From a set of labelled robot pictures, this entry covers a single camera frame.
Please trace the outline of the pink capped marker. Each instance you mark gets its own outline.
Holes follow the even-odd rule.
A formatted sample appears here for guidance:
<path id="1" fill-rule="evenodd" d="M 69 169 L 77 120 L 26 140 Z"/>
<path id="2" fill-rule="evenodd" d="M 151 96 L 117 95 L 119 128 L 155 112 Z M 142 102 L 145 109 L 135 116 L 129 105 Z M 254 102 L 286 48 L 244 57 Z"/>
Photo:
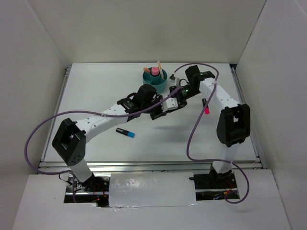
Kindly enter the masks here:
<path id="1" fill-rule="evenodd" d="M 159 76 L 160 75 L 160 70 L 158 67 L 152 67 L 151 68 L 151 75 L 156 77 L 156 76 Z"/>

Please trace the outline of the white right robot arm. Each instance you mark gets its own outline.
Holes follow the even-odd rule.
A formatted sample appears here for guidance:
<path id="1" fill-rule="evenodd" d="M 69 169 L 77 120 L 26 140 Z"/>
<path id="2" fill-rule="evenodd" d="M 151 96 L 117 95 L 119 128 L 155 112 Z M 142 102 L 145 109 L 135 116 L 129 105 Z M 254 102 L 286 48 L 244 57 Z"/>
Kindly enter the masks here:
<path id="1" fill-rule="evenodd" d="M 188 83 L 174 97 L 178 107 L 187 105 L 187 99 L 202 93 L 207 100 L 205 108 L 213 104 L 220 110 L 216 134 L 223 144 L 220 160 L 212 160 L 209 182 L 215 188 L 225 184 L 232 173 L 232 162 L 240 144 L 250 135 L 250 107 L 233 99 L 218 83 L 219 74 L 200 72 L 198 64 L 188 64 L 185 71 Z"/>

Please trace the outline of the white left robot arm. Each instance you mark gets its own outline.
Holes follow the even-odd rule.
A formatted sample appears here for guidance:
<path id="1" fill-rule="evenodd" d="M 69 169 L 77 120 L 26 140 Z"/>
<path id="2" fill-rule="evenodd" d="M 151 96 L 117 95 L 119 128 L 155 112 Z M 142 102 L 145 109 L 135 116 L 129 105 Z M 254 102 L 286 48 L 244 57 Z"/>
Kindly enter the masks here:
<path id="1" fill-rule="evenodd" d="M 112 127 L 139 117 L 142 113 L 155 117 L 175 108 L 176 99 L 164 98 L 156 93 L 153 86 L 145 84 L 137 92 L 117 101 L 101 115 L 78 121 L 69 118 L 63 120 L 52 140 L 52 146 L 78 180 L 77 185 L 84 191 L 90 191 L 102 182 L 94 176 L 84 159 L 86 144 L 91 139 Z"/>

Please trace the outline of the thin orange pen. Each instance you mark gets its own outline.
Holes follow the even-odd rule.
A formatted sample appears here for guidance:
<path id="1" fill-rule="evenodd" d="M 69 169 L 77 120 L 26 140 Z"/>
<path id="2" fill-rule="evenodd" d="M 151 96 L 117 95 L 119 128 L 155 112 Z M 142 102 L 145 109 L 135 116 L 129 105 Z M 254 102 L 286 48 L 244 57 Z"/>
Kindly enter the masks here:
<path id="1" fill-rule="evenodd" d="M 161 68 L 161 69 L 159 69 L 159 72 L 160 72 L 160 76 L 161 76 L 161 78 L 165 80 L 165 76 L 164 76 L 163 69 L 162 69 L 162 68 Z"/>

